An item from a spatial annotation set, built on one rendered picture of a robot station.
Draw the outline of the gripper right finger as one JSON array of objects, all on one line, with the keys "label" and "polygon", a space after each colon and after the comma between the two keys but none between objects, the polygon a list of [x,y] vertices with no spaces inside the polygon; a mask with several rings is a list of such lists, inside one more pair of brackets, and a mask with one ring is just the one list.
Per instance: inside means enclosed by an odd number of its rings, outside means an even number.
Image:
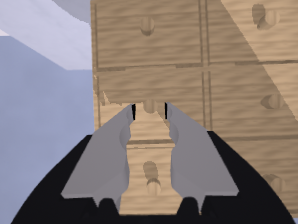
[{"label": "gripper right finger", "polygon": [[230,224],[296,224],[266,180],[214,131],[170,102],[171,186],[194,197],[199,213]]}]

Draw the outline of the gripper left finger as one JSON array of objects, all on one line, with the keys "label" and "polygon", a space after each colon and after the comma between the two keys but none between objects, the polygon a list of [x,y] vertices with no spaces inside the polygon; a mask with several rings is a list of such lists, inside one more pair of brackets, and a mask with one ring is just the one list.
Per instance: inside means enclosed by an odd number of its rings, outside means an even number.
[{"label": "gripper left finger", "polygon": [[119,213],[129,186],[126,144],[135,113],[131,103],[86,135],[38,183],[11,224],[70,224],[97,216],[104,198],[112,198]]}]

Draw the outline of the light brown wooden chest of drawers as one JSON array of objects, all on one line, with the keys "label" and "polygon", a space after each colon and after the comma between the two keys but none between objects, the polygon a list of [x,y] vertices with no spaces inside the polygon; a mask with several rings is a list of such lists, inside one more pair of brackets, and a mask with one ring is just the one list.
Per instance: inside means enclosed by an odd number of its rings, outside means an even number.
[{"label": "light brown wooden chest of drawers", "polygon": [[[98,39],[97,39],[97,7],[96,7],[96,4],[129,2],[129,1],[144,1],[144,0],[90,0],[93,103],[94,103],[94,128],[95,128],[95,131],[101,127],[99,76],[201,72],[201,74],[202,74],[202,100],[203,100],[203,127],[206,128],[208,131],[210,131],[208,72],[210,72],[210,71],[227,71],[227,70],[298,68],[298,63],[208,67],[205,0],[198,0],[201,63],[197,67],[103,72],[101,69],[98,68]],[[222,139],[229,146],[298,144],[298,135],[224,137]],[[127,145],[127,149],[174,148],[175,147],[175,144],[172,139],[129,140],[126,145]]]}]

